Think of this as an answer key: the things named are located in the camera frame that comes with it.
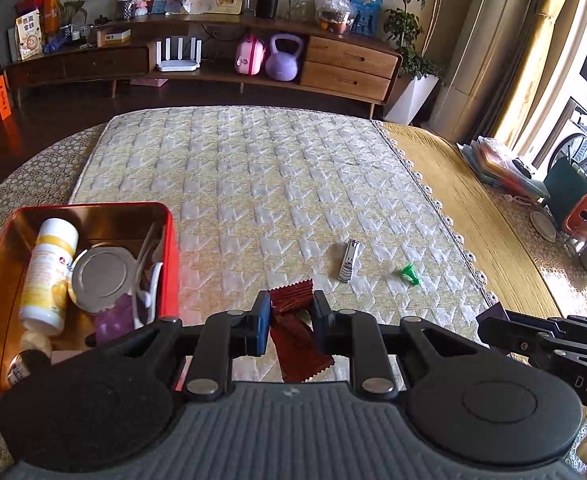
blue painting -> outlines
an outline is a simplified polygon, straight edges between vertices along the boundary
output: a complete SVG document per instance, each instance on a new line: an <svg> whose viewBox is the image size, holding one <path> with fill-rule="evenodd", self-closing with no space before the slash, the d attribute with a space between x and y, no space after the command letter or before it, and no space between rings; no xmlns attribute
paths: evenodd
<svg viewBox="0 0 587 480"><path fill-rule="evenodd" d="M351 32L363 36L375 36L382 12L382 0L351 0L353 23Z"/></svg>

pink bag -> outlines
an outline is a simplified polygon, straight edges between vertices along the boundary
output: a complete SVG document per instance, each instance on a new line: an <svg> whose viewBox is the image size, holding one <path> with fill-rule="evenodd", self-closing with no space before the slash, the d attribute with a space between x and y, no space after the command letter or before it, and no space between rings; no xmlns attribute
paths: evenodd
<svg viewBox="0 0 587 480"><path fill-rule="evenodd" d="M265 59L265 45L254 36L247 36L236 49L236 72L256 75Z"/></svg>

green plastic object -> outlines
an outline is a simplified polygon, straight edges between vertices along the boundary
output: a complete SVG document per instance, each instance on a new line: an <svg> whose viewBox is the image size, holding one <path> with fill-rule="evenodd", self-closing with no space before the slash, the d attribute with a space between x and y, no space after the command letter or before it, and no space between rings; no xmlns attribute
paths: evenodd
<svg viewBox="0 0 587 480"><path fill-rule="evenodd" d="M407 267L400 271L401 276L406 276L412 285L420 285L420 280L416 275L416 271L413 268L413 264L409 264Z"/></svg>

white bottle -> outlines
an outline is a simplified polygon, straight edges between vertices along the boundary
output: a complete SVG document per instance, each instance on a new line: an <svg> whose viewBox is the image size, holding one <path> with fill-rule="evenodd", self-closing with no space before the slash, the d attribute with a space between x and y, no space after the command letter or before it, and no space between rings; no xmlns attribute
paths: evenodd
<svg viewBox="0 0 587 480"><path fill-rule="evenodd" d="M27 330L51 336L64 328L67 265L74 260L78 231L61 218L45 220L31 251L22 288L20 320Z"/></svg>

bottle label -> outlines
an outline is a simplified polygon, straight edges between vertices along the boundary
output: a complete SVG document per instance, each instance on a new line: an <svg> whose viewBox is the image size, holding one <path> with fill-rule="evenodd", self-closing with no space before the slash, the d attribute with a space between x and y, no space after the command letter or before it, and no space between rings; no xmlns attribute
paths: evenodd
<svg viewBox="0 0 587 480"><path fill-rule="evenodd" d="M67 300L67 266L71 252L61 245L69 245L58 237L39 237L39 244L31 253L22 290L21 306L39 306L64 318Z"/></svg>

